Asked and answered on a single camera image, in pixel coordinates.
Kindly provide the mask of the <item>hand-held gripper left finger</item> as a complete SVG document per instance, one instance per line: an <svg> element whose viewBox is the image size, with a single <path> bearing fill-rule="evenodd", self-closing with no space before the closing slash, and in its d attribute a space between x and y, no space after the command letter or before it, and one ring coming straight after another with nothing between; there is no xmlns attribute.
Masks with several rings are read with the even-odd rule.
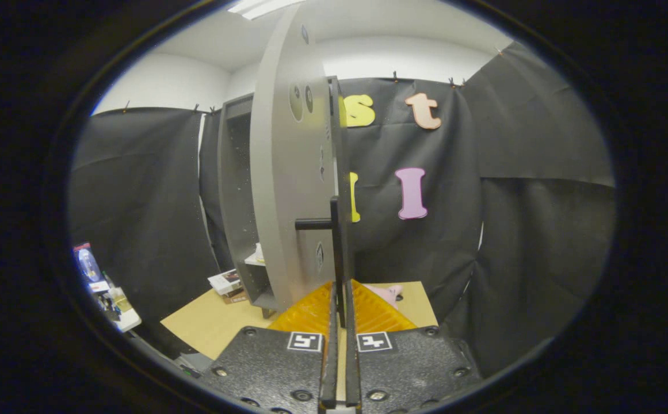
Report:
<svg viewBox="0 0 668 414"><path fill-rule="evenodd" d="M323 413L336 405L337 330L329 281L267 328L241 328L199 380L247 411Z"/></svg>

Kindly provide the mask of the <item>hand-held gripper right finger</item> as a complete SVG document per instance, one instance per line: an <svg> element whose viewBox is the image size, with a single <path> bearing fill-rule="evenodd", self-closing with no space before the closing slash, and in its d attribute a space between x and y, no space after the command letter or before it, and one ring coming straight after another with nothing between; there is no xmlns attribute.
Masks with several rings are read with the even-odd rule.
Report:
<svg viewBox="0 0 668 414"><path fill-rule="evenodd" d="M433 411L482 382L465 341L417 327L358 281L344 293L346 402L357 413Z"/></svg>

